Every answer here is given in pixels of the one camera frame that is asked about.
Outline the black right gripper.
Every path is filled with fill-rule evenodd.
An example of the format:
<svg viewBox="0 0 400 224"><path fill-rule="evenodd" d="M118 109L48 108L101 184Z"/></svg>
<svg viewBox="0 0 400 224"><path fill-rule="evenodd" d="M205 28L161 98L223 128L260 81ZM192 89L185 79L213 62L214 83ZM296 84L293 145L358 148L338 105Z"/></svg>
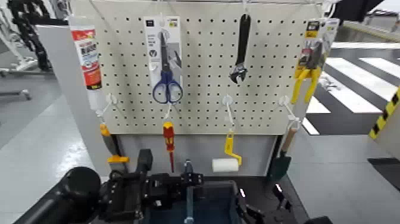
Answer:
<svg viewBox="0 0 400 224"><path fill-rule="evenodd" d="M278 210L292 210L292 203L285 197L279 184L272 189L273 195L278 199L277 210L264 212L246 202L245 191L239 188L236 194L236 211L242 221L246 224L278 224L283 223L283 218Z"/></svg>

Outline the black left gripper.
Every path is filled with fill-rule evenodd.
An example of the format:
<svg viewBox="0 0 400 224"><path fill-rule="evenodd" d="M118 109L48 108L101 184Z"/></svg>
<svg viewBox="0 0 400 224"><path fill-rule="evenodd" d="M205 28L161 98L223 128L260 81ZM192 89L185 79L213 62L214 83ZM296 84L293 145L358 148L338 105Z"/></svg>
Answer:
<svg viewBox="0 0 400 224"><path fill-rule="evenodd" d="M186 199L187 188L204 184L200 173L185 172L180 176L168 173L111 171L99 193L99 219L103 221L135 221L144 219L143 189L146 181L146 202L175 203Z"/></svg>

